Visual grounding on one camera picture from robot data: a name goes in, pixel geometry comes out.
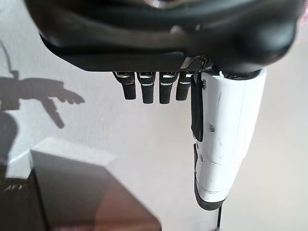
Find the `black left hand white thumb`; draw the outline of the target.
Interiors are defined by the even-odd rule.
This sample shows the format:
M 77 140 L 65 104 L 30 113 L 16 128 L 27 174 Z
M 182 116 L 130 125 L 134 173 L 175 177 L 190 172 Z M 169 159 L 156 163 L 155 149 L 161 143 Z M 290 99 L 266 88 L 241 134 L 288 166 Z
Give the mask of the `black left hand white thumb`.
M 304 0 L 27 0 L 44 45 L 89 72 L 112 72 L 127 100 L 191 99 L 194 193 L 221 208 L 254 133 L 266 66 L 286 55 Z

